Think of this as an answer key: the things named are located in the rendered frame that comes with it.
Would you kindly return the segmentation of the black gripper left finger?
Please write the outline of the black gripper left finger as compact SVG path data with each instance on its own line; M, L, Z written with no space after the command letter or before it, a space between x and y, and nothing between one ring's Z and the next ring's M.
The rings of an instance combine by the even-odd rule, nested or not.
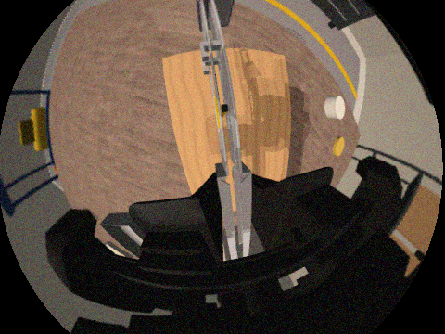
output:
M223 261L223 209L216 172L190 197L137 201L129 213L145 234L199 231L216 263Z

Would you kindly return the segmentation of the grey roasting tin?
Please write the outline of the grey roasting tin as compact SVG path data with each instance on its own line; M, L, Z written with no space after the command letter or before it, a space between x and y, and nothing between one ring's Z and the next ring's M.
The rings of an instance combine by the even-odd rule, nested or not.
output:
M103 229L107 230L112 238L120 242L120 245L136 257L141 255L141 245L144 241L145 233L136 225L134 219L131 218L130 213L119 214L114 212L105 216L103 223L99 225L103 226Z

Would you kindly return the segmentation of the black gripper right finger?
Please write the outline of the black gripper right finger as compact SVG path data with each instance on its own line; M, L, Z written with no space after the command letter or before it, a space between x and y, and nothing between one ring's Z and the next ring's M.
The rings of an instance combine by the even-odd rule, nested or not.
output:
M331 185L333 177L334 168L330 166L290 175L281 181L252 174L251 223L264 251L277 248L275 241L282 233L293 199L319 186Z

